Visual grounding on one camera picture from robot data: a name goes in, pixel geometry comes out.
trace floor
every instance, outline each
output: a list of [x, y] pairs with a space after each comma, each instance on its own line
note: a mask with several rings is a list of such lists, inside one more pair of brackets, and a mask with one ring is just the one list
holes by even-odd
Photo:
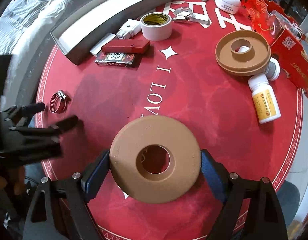
[[300, 192], [300, 204], [295, 219], [303, 222], [308, 212], [308, 99], [303, 96], [303, 123], [299, 147], [286, 180]]

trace qr code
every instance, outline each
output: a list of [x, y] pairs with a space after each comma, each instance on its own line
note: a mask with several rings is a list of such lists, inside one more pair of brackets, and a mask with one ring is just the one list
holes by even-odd
[[291, 37], [287, 36], [284, 41], [282, 41], [282, 44], [288, 49], [291, 50], [294, 45], [296, 44], [294, 40], [291, 39]]
[[122, 60], [124, 53], [110, 53], [107, 60]]

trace round table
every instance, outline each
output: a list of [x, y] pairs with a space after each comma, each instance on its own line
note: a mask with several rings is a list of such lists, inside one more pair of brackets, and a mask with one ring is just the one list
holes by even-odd
[[[71, 114], [84, 122], [61, 137], [63, 157], [42, 162], [52, 180], [64, 179], [110, 148], [118, 131], [141, 116], [160, 114], [185, 124], [199, 146], [223, 163], [229, 172], [246, 179], [267, 176], [277, 191], [292, 164], [302, 125], [302, 94], [282, 72], [271, 82], [281, 118], [259, 124], [247, 78], [226, 74], [217, 64], [215, 47], [227, 33], [249, 28], [240, 12], [220, 11], [214, 0], [177, 0], [156, 8], [173, 15], [181, 6], [210, 17], [210, 26], [173, 23], [170, 38], [151, 42], [139, 67], [99, 66], [95, 57], [75, 66], [55, 46], [46, 62], [37, 101], [48, 105], [64, 90], [72, 99], [62, 114], [48, 108], [36, 115], [36, 126], [48, 125]], [[143, 39], [139, 33], [135, 39]], [[175, 201], [141, 203], [127, 196], [109, 172], [89, 208], [107, 239], [204, 238], [222, 204], [202, 174], [194, 186]], [[235, 230], [242, 228], [248, 200], [242, 205]]]

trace tan plastic disc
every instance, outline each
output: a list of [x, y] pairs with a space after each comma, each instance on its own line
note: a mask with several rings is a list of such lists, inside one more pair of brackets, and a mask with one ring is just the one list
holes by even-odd
[[[165, 171], [153, 174], [141, 164], [142, 150], [163, 147], [170, 157]], [[124, 126], [110, 149], [111, 172], [118, 186], [145, 203], [165, 203], [186, 193], [201, 170], [201, 150], [192, 132], [181, 122], [151, 115]]]
[[[246, 52], [237, 52], [241, 46]], [[225, 35], [216, 45], [216, 60], [228, 73], [236, 76], [252, 76], [263, 73], [270, 58], [271, 48], [260, 34], [241, 30]]]

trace white star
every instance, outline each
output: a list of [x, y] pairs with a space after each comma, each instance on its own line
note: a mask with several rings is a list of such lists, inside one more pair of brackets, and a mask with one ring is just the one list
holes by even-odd
[[129, 197], [129, 195], [127, 195], [121, 188], [119, 188], [123, 193], [124, 193], [124, 197], [125, 197], [125, 199], [127, 198], [127, 197]]
[[178, 55], [173, 49], [172, 46], [169, 46], [167, 49], [159, 50], [160, 52], [164, 53], [166, 59], [168, 59], [170, 56]]

